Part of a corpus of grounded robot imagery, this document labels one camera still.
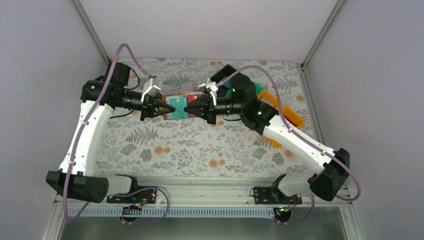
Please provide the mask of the black storage bin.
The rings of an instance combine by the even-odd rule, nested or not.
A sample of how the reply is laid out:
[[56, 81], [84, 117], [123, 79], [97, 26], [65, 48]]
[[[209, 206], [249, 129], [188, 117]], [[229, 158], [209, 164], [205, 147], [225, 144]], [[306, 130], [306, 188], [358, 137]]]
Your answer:
[[[222, 81], [222, 79], [228, 78], [230, 75], [232, 75], [237, 70], [232, 67], [230, 64], [225, 65], [221, 70], [219, 70], [217, 73], [215, 73], [210, 79], [213, 82], [219, 83]], [[235, 76], [242, 75], [241, 73], [237, 73], [234, 75], [230, 80], [232, 80]]]

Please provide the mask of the aluminium rail frame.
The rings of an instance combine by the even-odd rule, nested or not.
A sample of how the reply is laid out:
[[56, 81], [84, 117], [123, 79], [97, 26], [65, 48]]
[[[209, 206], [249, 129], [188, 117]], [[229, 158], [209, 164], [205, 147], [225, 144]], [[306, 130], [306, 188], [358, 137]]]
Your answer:
[[[272, 177], [169, 177], [140, 176], [139, 184], [158, 187], [169, 199], [169, 210], [166, 217], [201, 217], [201, 218], [265, 218], [274, 216], [274, 209], [287, 209], [293, 203], [271, 204], [256, 203], [258, 197], [251, 190], [253, 187], [269, 187], [275, 178]], [[312, 197], [301, 194], [301, 201], [296, 200], [294, 210], [306, 210], [312, 206]], [[315, 210], [318, 207], [348, 208], [352, 204], [340, 199], [325, 201], [314, 197]], [[165, 196], [156, 191], [150, 200], [154, 203], [144, 204], [140, 210], [133, 210], [124, 215], [129, 218], [160, 218], [167, 209]], [[81, 217], [120, 217], [125, 209], [134, 203], [90, 203]]]

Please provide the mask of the teal item in black bin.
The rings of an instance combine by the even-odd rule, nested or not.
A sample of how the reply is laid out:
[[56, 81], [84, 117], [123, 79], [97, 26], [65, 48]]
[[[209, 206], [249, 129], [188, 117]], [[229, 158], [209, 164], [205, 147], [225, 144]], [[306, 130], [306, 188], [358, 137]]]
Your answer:
[[225, 87], [227, 89], [231, 88], [231, 81], [230, 80], [226, 80], [225, 78], [223, 78], [221, 81], [223, 82], [223, 85], [222, 85], [223, 87]]

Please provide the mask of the floral table mat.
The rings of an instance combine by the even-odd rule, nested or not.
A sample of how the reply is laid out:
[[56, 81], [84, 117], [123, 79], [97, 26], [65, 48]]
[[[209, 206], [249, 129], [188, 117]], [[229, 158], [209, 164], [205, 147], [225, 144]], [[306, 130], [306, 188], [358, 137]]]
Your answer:
[[[225, 65], [244, 71], [264, 90], [277, 84], [282, 103], [304, 120], [302, 131], [314, 137], [306, 96], [295, 62], [141, 58], [140, 65], [161, 81], [161, 93], [193, 90]], [[140, 112], [116, 109], [100, 141], [96, 175], [165, 177], [303, 177], [310, 168], [286, 147], [246, 128], [234, 117], [207, 124], [194, 117], [140, 120]]]

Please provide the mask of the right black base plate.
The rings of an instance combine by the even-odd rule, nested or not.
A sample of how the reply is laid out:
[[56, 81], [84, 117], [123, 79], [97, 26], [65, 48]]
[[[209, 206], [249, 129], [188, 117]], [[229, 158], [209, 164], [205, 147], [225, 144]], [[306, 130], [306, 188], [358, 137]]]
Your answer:
[[302, 198], [298, 195], [286, 196], [278, 189], [255, 186], [250, 192], [256, 205], [301, 205]]

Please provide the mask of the teal credit card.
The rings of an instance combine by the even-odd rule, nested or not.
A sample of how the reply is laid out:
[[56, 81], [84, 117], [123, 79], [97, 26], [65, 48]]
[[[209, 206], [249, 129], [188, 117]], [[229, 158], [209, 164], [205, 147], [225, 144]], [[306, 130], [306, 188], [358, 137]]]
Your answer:
[[188, 119], [189, 115], [184, 111], [187, 106], [187, 98], [185, 96], [170, 96], [166, 100], [167, 104], [175, 107], [175, 111], [169, 115], [171, 119], [168, 120], [184, 120]]

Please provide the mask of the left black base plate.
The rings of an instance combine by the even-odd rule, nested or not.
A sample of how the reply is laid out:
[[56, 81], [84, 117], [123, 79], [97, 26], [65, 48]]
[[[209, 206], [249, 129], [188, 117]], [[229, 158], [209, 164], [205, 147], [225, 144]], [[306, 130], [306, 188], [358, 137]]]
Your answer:
[[157, 189], [152, 186], [138, 186], [134, 190], [130, 190], [126, 195], [129, 196], [108, 196], [106, 202], [108, 204], [154, 204], [156, 202]]

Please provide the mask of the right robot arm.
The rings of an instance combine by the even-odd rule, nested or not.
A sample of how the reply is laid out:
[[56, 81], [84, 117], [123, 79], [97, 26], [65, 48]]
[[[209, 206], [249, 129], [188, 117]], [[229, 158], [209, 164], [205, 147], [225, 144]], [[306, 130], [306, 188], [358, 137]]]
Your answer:
[[297, 194], [314, 194], [332, 201], [349, 176], [350, 154], [343, 148], [334, 150], [315, 141], [288, 122], [283, 114], [258, 99], [256, 85], [244, 74], [230, 80], [229, 97], [217, 97], [216, 82], [199, 86], [204, 95], [189, 103], [184, 111], [215, 124], [218, 115], [239, 115], [250, 130], [271, 139], [301, 158], [313, 171], [309, 178], [289, 178], [282, 174], [273, 183], [271, 198], [278, 204]]

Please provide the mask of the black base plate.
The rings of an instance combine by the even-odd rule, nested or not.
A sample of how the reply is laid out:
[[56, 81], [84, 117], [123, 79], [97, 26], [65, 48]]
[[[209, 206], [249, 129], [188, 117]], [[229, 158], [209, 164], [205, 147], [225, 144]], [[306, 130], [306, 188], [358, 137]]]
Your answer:
[[129, 196], [108, 196], [106, 202], [108, 204], [154, 204], [156, 202], [157, 189], [152, 186], [138, 186], [134, 190], [130, 190], [126, 195]]
[[301, 205], [302, 198], [298, 195], [286, 196], [278, 189], [255, 186], [250, 192], [256, 205]]

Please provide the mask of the brown leather card holder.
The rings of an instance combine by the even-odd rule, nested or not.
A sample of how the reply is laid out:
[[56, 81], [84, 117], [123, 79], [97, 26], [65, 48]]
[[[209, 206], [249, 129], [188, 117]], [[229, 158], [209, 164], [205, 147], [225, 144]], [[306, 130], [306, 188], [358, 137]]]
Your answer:
[[162, 101], [175, 108], [172, 113], [167, 113], [163, 116], [164, 120], [185, 120], [196, 118], [197, 116], [192, 113], [187, 113], [184, 108], [194, 100], [202, 97], [204, 93], [199, 90], [181, 91], [175, 93], [168, 93], [162, 96]]

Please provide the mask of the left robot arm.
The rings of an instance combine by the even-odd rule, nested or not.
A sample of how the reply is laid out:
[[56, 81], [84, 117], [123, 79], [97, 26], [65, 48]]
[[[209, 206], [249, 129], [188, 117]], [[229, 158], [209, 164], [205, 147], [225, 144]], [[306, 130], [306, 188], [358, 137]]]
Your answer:
[[160, 88], [150, 78], [142, 92], [127, 88], [132, 68], [108, 63], [105, 75], [82, 87], [78, 124], [69, 150], [58, 170], [49, 171], [46, 182], [64, 199], [100, 203], [119, 195], [131, 203], [139, 197], [137, 179], [131, 175], [96, 176], [96, 158], [104, 130], [116, 108], [140, 111], [140, 119], [173, 113], [163, 102]]

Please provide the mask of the green storage bin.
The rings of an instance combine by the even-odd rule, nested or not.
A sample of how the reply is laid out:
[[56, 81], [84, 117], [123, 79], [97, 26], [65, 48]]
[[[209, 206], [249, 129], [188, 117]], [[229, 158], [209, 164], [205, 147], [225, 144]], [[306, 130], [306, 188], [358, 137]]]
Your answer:
[[[255, 93], [257, 95], [259, 95], [264, 90], [263, 87], [260, 84], [254, 82], [254, 81], [252, 81], [252, 83], [254, 83], [254, 85], [255, 85]], [[231, 90], [231, 88], [228, 88], [227, 92], [225, 94], [225, 97], [231, 97], [231, 96], [232, 96], [232, 90]]]

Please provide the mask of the red credit card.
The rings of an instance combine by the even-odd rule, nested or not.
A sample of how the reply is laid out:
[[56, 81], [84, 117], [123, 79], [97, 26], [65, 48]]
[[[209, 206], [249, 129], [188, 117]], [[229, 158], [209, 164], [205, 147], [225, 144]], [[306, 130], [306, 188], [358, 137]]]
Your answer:
[[187, 95], [188, 117], [196, 118], [203, 115], [205, 95], [203, 93], [190, 93]]

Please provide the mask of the orange storage bin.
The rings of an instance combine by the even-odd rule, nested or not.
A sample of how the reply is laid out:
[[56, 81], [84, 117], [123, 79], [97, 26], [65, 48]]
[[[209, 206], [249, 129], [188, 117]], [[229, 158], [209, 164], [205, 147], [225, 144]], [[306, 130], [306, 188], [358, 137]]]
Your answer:
[[308, 145], [307, 140], [311, 140], [311, 138], [307, 137], [306, 134], [300, 131], [304, 123], [306, 122], [301, 116], [299, 116], [294, 110], [292, 110], [289, 106], [282, 107], [282, 102], [278, 103], [278, 98], [273, 96], [266, 90], [263, 90], [259, 95], [257, 95], [257, 99], [259, 101], [266, 100], [266, 103], [274, 107], [280, 114], [281, 117], [284, 117], [284, 122], [290, 124], [290, 129], [292, 130], [292, 134], [299, 134], [298, 140], [295, 140], [295, 143], [288, 143], [288, 149], [293, 151], [296, 154], [308, 155], [307, 152], [311, 152], [313, 150], [313, 145]]

